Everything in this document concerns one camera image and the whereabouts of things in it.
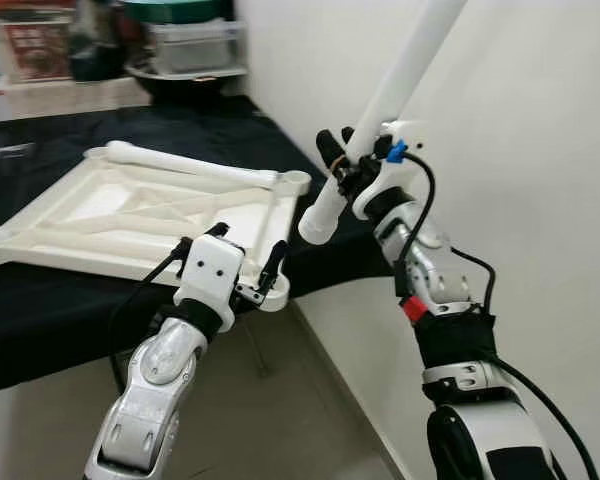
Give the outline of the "white plastic children table top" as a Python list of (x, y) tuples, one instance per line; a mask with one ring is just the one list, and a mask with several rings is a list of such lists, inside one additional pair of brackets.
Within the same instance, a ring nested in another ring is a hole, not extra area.
[[(277, 173), (267, 189), (112, 163), (104, 146), (89, 148), (79, 164), (0, 221), (0, 265), (22, 262), (140, 280), (180, 239), (224, 221), (230, 225), (224, 239), (246, 252), (237, 283), (259, 285), (273, 244), (290, 237), (297, 201), (312, 179), (300, 170)], [(280, 271), (271, 291), (273, 308), (264, 310), (285, 306), (288, 288)]]

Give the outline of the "clear plastic storage box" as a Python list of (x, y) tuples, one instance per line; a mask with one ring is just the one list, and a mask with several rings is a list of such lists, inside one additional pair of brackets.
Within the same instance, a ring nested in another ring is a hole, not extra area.
[(216, 18), (201, 23), (148, 24), (153, 46), (152, 64), (164, 76), (210, 74), (244, 70), (239, 41), (245, 24), (241, 20)]

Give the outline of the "black table cloth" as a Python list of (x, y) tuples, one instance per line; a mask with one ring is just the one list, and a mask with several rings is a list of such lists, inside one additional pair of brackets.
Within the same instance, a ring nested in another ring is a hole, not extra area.
[[(86, 148), (122, 140), (249, 169), (300, 170), (322, 187), (322, 169), (248, 97), (208, 105), (153, 104), (0, 122), (0, 147), (32, 143), (35, 154), (0, 161), (0, 221), (15, 215), (79, 164)], [(344, 214), (327, 243), (291, 236), (283, 274), (292, 297), (390, 274), (372, 228)], [(169, 287), (136, 300), (130, 280), (8, 262), (0, 265), (0, 390), (102, 358), (145, 337)]]

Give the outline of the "black plastic bag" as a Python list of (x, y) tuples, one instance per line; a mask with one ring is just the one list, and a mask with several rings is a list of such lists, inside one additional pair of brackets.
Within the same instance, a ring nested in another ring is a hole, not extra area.
[(116, 0), (73, 0), (70, 24), (71, 81), (91, 83), (125, 76), (126, 47), (121, 44)]

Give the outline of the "clear tape strip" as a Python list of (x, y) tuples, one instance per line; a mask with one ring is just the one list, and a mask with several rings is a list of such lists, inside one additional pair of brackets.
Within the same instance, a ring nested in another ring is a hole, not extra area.
[(34, 143), (18, 143), (18, 145), (0, 147), (0, 161), (18, 161), (35, 154)]

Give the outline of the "red printed box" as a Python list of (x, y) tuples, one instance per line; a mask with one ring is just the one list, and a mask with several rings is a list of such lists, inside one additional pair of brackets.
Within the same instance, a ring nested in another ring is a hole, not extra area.
[(70, 9), (0, 9), (0, 46), (13, 83), (71, 81)]

